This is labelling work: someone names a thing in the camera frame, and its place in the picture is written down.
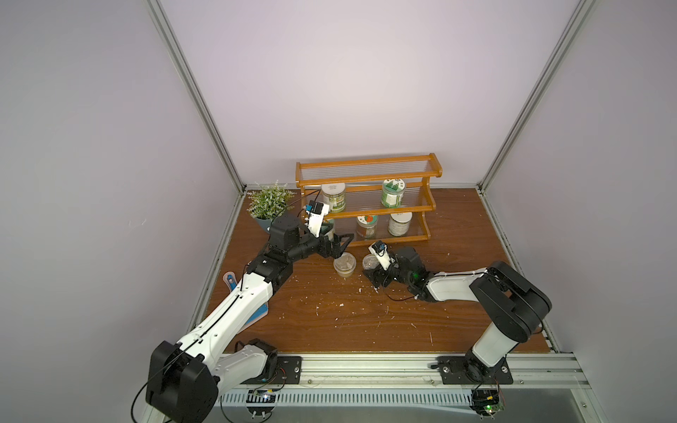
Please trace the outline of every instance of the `blue flower pot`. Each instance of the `blue flower pot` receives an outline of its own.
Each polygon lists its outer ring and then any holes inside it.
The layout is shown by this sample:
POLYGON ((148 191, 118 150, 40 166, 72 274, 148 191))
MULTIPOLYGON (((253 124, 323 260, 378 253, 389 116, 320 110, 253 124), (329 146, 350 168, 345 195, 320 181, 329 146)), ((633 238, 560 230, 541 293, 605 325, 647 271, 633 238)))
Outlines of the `blue flower pot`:
POLYGON ((258 217, 255 217, 254 220, 261 226, 261 229, 263 229, 265 233, 270 233, 270 225, 273 223, 273 219, 259 219, 258 217))

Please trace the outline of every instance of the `jar lid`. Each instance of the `jar lid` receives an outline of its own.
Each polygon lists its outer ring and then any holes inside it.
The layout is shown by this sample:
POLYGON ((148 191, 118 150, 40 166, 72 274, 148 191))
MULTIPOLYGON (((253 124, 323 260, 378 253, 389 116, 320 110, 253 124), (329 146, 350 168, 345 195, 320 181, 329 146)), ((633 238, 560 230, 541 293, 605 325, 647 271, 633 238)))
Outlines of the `jar lid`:
POLYGON ((338 271, 351 271, 354 270, 356 266, 357 260, 355 260, 355 256, 349 252, 344 252, 341 257, 334 260, 334 268, 338 271))
POLYGON ((383 181, 383 189, 393 194, 399 194, 407 186, 403 179, 386 179, 383 181))
POLYGON ((393 213, 390 215, 390 218, 399 223, 407 223, 412 220, 412 216, 414 216, 412 212, 393 213))
POLYGON ((376 269, 378 265, 380 265, 380 263, 378 262, 378 258, 373 254, 367 254, 362 259, 362 269, 365 270, 376 269))
POLYGON ((357 221, 363 226, 374 226, 378 221, 378 216, 376 215, 357 216, 357 221))
POLYGON ((329 196, 337 196, 340 193, 345 191, 345 184, 343 182, 339 183, 325 183, 322 186, 322 192, 329 196))

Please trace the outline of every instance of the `glass jar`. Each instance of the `glass jar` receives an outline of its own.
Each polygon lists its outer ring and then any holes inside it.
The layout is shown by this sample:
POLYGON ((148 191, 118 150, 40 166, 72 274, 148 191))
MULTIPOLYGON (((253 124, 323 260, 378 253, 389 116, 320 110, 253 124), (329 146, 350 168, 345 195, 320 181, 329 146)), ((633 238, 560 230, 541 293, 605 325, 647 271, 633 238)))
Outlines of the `glass jar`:
POLYGON ((381 204, 387 208, 400 207, 407 184, 403 179, 386 179, 381 186, 381 204))
POLYGON ((325 183, 322 187, 323 203, 329 205, 329 213, 338 213, 345 208, 345 184, 325 183))
POLYGON ((393 213, 388 222, 388 232, 392 236, 406 235, 409 231, 409 224, 412 222, 412 216, 414 216, 412 212, 393 213))
POLYGON ((378 223, 378 216, 365 215, 357 216, 357 232, 358 236, 362 238, 371 238, 376 235, 376 224, 378 223))

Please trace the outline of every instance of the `vent grille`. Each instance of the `vent grille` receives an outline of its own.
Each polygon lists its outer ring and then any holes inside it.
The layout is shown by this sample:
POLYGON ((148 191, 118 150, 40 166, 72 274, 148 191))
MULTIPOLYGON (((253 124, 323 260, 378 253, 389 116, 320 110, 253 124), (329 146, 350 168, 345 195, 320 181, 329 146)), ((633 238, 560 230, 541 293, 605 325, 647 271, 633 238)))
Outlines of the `vent grille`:
POLYGON ((252 403, 270 403, 271 405, 293 407, 318 406, 388 406, 411 407, 415 405, 437 407, 468 407, 471 405, 469 390, 445 389, 437 392, 430 390, 403 389, 320 389, 313 392, 285 392, 269 394, 273 399, 249 395, 247 390, 234 389, 223 396, 224 406, 241 406, 252 403))

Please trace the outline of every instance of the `potted plant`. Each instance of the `potted plant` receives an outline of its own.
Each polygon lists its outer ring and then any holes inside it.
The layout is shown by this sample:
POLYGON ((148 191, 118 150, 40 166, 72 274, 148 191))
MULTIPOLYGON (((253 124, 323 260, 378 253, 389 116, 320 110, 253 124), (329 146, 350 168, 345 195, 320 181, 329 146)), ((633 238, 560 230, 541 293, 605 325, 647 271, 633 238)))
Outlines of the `potted plant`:
POLYGON ((290 208, 287 206, 287 200, 291 199, 294 193, 275 182, 273 186, 249 191, 248 195, 251 199, 251 204, 247 211, 256 219, 256 222, 258 222, 264 231, 269 232, 270 224, 273 223, 273 220, 278 216, 282 216, 290 208))

